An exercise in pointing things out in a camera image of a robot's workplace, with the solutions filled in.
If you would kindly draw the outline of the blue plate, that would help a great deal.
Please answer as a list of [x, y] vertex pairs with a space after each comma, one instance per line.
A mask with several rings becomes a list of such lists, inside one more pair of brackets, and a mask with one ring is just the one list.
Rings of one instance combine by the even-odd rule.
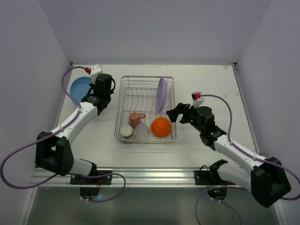
[[87, 95], [90, 89], [90, 83], [91, 83], [91, 78], [88, 76], [79, 77], [72, 82], [69, 93], [71, 97], [75, 99], [72, 100], [75, 107], [78, 106], [76, 101], [80, 102], [81, 99]]

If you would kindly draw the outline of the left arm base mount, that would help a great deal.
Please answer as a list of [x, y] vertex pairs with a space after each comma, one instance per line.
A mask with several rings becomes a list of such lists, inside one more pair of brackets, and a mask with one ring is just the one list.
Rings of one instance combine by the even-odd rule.
[[85, 178], [79, 175], [72, 175], [70, 184], [79, 185], [79, 194], [81, 197], [92, 199], [100, 192], [100, 187], [103, 185], [111, 185], [112, 171], [110, 170], [96, 170], [91, 176], [97, 178]]

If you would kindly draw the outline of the pink mug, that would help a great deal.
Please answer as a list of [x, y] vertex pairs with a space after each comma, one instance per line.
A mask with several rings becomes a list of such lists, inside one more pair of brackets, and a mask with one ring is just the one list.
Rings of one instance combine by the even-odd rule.
[[141, 124], [142, 119], [146, 117], [144, 113], [131, 112], [129, 115], [128, 123], [131, 127], [135, 128], [139, 124]]

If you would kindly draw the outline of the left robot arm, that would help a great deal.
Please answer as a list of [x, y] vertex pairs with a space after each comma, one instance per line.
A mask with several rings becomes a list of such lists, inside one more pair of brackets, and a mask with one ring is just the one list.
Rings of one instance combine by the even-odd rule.
[[95, 83], [82, 98], [78, 108], [49, 133], [37, 136], [35, 164], [37, 167], [65, 176], [92, 176], [96, 165], [85, 159], [75, 158], [71, 145], [80, 132], [110, 103], [115, 84], [109, 74], [99, 74]]

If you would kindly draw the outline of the purple plate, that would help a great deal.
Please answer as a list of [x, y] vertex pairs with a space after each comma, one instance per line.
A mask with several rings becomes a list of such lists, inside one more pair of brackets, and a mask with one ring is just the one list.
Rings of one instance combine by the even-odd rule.
[[167, 83], [166, 80], [161, 77], [158, 86], [157, 86], [157, 93], [156, 93], [156, 113], [162, 112], [167, 97]]

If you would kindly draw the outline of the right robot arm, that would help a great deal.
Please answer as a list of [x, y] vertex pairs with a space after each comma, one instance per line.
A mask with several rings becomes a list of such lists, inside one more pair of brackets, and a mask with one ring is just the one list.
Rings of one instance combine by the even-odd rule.
[[206, 106], [195, 108], [189, 104], [179, 103], [166, 113], [171, 122], [181, 114], [181, 124], [190, 124], [200, 132], [202, 143], [214, 151], [230, 158], [235, 165], [226, 162], [210, 166], [220, 179], [232, 182], [251, 192], [263, 207], [270, 207], [277, 200], [291, 191], [280, 161], [269, 159], [253, 153], [234, 141], [229, 141], [225, 131], [215, 124], [212, 109]]

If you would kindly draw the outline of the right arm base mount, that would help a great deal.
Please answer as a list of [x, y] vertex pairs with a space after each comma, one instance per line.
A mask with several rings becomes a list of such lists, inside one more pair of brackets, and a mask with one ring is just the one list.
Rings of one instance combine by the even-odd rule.
[[[209, 167], [206, 165], [203, 165], [200, 169], [194, 171], [194, 179], [196, 185], [205, 185], [207, 189], [210, 188], [210, 186], [222, 186], [225, 187], [228, 184], [228, 181], [225, 181], [220, 178], [218, 174], [218, 169], [223, 164], [227, 164], [228, 162], [226, 160], [219, 160]], [[227, 190], [226, 189], [215, 189], [215, 190], [209, 190], [208, 195], [216, 200], [224, 200], [227, 196]]]

